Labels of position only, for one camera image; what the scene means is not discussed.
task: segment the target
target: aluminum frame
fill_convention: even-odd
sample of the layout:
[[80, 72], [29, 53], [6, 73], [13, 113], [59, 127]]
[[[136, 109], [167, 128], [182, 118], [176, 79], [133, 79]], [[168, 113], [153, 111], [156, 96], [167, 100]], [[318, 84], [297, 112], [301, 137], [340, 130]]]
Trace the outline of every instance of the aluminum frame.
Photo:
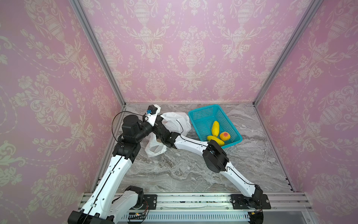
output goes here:
[[271, 146], [271, 148], [272, 148], [272, 150], [273, 150], [273, 152], [274, 152], [276, 158], [278, 159], [278, 162], [279, 162], [279, 164], [280, 164], [280, 167], [281, 167], [281, 169], [283, 170], [283, 172], [284, 172], [284, 174], [285, 174], [285, 176], [286, 176], [286, 178], [287, 178], [287, 181], [289, 182], [289, 185], [291, 186], [292, 190], [293, 190], [294, 192], [296, 192], [296, 191], [297, 191], [297, 188], [293, 185], [292, 179], [291, 179], [291, 177], [290, 177], [290, 174], [289, 174], [288, 170], [286, 169], [286, 167], [285, 167], [284, 164], [283, 164], [283, 159], [281, 158], [280, 154], [277, 152], [276, 147], [275, 147], [275, 145], [274, 145], [274, 143], [273, 143], [273, 141], [272, 141], [271, 135], [270, 135], [270, 133], [267, 131], [265, 125], [263, 124], [263, 119], [262, 119], [262, 116], [261, 116], [260, 112], [258, 111], [258, 109], [257, 109], [255, 106], [253, 107], [253, 109], [254, 109], [254, 111], [255, 111], [255, 113], [256, 113], [256, 116], [258, 117], [258, 120], [260, 121], [260, 124], [261, 124], [261, 126], [262, 126], [262, 128], [263, 128], [263, 131], [265, 132], [265, 135], [267, 136], [267, 139], [268, 139], [268, 141], [269, 141], [269, 143], [270, 143], [270, 146]]
[[279, 56], [278, 60], [276, 61], [274, 67], [271, 70], [268, 78], [262, 85], [260, 91], [258, 92], [255, 100], [254, 106], [257, 106], [261, 100], [263, 99], [264, 95], [266, 94], [267, 90], [269, 89], [271, 83], [275, 79], [276, 75], [280, 71], [280, 68], [285, 63], [286, 59], [290, 55], [291, 51], [295, 47], [296, 43], [300, 39], [301, 35], [305, 31], [308, 24], [311, 22], [313, 16], [316, 14], [318, 8], [322, 4], [323, 0], [312, 0], [309, 6], [307, 7], [305, 14], [302, 16], [300, 22], [298, 23], [295, 31], [292, 33], [291, 38], [287, 42], [285, 48], [283, 49], [281, 55]]
[[[156, 210], [151, 212], [173, 212], [173, 211], [255, 211], [255, 209], [234, 210], [230, 202], [230, 195], [238, 192], [181, 192], [181, 193], [150, 193], [156, 194]], [[114, 199], [123, 193], [116, 193]], [[313, 211], [305, 193], [291, 191], [269, 191], [267, 194], [271, 209], [264, 211]], [[79, 205], [79, 210], [90, 198], [91, 193], [85, 193]]]
[[[119, 128], [120, 128], [120, 124], [121, 124], [121, 121], [123, 120], [123, 116], [124, 116], [125, 113], [121, 113], [118, 117], [118, 122], [116, 122], [116, 126], [113, 130], [114, 134], [117, 134], [119, 132]], [[91, 192], [93, 193], [99, 183], [99, 179], [101, 177], [103, 177], [107, 167], [108, 167], [108, 164], [111, 160], [111, 156], [112, 156], [112, 149], [114, 148], [116, 144], [116, 140], [113, 138], [113, 136], [110, 137], [109, 139], [109, 142], [108, 142], [108, 145], [106, 147], [106, 150], [105, 150], [105, 153], [102, 157], [102, 160], [101, 160], [101, 165], [99, 167], [99, 169], [97, 170], [97, 173], [96, 173], [96, 176], [95, 176], [95, 180], [93, 181], [92, 183], [92, 187], [91, 187]]]
[[121, 106], [125, 101], [79, 0], [69, 0]]

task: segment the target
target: black mounting plate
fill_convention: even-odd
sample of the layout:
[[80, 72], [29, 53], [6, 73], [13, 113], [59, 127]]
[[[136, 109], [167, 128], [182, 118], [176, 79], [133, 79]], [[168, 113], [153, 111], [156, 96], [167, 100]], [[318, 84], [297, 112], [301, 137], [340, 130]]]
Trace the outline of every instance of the black mounting plate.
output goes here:
[[[149, 205], [149, 210], [155, 210], [156, 209], [156, 199], [157, 199], [157, 195], [147, 195], [147, 194], [144, 194], [144, 201], [148, 202], [148, 205]], [[134, 209], [134, 208], [131, 208], [130, 210], [145, 210], [146, 208], [146, 203], [144, 202], [143, 203], [143, 206], [140, 207], [139, 209]]]
[[[232, 207], [235, 209], [251, 209], [250, 207], [248, 207], [245, 202], [247, 202], [250, 197], [245, 197], [242, 194], [234, 194], [234, 195], [230, 195], [231, 200], [230, 202], [232, 203]], [[262, 209], [271, 209], [271, 204], [270, 201], [268, 200], [267, 195], [262, 195], [262, 199], [261, 199], [261, 205], [262, 205]]]

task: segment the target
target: blue plastic basket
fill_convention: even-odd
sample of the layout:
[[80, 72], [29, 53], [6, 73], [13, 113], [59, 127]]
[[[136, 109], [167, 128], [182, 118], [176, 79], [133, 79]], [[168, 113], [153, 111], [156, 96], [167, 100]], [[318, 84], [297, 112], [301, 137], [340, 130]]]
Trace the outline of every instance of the blue plastic basket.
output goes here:
[[209, 105], [201, 107], [195, 110], [191, 110], [188, 113], [190, 120], [197, 132], [200, 141], [207, 141], [207, 137], [211, 134], [211, 128], [214, 121], [218, 121], [220, 125], [220, 134], [222, 132], [228, 132], [231, 138], [225, 141], [225, 145], [222, 148], [234, 146], [242, 141], [240, 133], [232, 124], [230, 119], [224, 113], [223, 109], [219, 105]]

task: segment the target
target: pink wall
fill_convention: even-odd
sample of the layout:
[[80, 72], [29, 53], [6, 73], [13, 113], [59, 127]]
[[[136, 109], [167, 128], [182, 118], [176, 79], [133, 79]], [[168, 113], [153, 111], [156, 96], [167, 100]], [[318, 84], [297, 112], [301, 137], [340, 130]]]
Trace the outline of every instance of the pink wall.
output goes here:
[[310, 0], [81, 3], [126, 102], [252, 102]]
[[324, 1], [259, 111], [321, 224], [357, 223], [358, 1]]
[[120, 107], [68, 1], [0, 5], [0, 223], [65, 223]]

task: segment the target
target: yellow fruit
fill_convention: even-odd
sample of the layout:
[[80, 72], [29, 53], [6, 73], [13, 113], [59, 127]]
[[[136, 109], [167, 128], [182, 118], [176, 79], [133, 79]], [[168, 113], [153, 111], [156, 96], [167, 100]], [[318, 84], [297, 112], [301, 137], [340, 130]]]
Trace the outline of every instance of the yellow fruit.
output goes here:
[[214, 121], [213, 127], [211, 128], [212, 135], [215, 136], [215, 137], [218, 137], [219, 136], [219, 131], [220, 131], [219, 122]]
[[227, 133], [227, 132], [223, 132], [223, 133], [220, 134], [220, 139], [223, 140], [223, 141], [229, 140], [230, 137], [231, 137], [230, 134]]
[[208, 141], [214, 140], [215, 142], [217, 142], [219, 144], [219, 146], [224, 146], [225, 145], [225, 143], [223, 141], [221, 141], [220, 139], [218, 139], [215, 136], [210, 135], [210, 136], [207, 137], [207, 139], [208, 139]]

